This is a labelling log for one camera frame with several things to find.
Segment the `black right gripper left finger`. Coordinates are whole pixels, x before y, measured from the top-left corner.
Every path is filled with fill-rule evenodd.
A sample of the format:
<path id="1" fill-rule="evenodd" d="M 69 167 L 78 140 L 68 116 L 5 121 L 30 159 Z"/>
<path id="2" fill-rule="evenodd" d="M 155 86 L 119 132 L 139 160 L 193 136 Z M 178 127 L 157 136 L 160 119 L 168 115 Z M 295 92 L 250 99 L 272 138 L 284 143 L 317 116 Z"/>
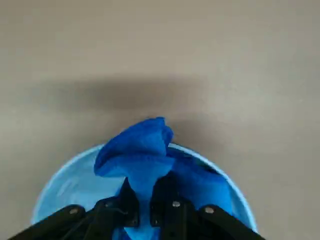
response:
<path id="1" fill-rule="evenodd" d="M 139 201 L 126 178 L 118 195 L 99 200 L 91 210 L 68 205 L 10 239 L 111 240 L 115 230 L 139 226 L 139 217 Z"/>

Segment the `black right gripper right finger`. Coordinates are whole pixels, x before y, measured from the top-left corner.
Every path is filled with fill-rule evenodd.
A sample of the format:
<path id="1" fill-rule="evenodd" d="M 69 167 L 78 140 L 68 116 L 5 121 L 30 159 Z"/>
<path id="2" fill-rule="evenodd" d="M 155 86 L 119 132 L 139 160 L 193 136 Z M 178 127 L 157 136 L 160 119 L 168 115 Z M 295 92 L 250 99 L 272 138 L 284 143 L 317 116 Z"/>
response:
<path id="1" fill-rule="evenodd" d="M 222 208 L 207 204 L 196 209 L 182 197 L 174 174 L 157 180 L 150 201 L 150 224 L 160 240 L 263 240 Z"/>

